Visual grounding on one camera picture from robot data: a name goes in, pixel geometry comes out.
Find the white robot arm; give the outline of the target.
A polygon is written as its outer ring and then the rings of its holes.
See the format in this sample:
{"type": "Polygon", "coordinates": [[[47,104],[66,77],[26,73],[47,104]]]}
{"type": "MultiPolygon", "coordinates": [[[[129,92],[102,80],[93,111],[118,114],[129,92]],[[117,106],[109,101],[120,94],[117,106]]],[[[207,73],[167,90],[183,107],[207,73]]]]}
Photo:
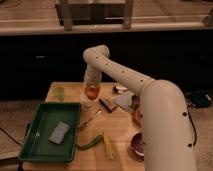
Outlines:
{"type": "Polygon", "coordinates": [[[109,59],[105,45],[83,52],[84,80],[105,73],[140,98],[145,171],[197,171],[185,97],[167,80],[156,80],[109,59]]]}

